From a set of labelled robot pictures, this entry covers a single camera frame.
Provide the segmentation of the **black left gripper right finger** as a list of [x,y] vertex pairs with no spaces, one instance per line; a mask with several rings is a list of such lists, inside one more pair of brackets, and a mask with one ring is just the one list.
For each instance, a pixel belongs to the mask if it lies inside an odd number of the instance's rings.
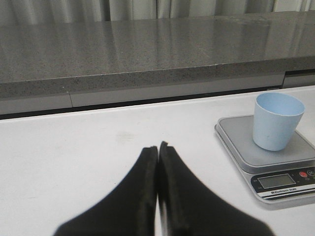
[[176,150],[162,142],[158,201],[166,236],[272,236],[262,221],[233,207],[206,187]]

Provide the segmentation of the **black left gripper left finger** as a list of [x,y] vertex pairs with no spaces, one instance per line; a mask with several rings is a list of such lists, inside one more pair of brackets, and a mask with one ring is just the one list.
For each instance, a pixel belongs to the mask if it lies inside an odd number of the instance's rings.
[[104,199],[63,223],[55,235],[153,236],[157,166],[157,147],[143,148],[128,174]]

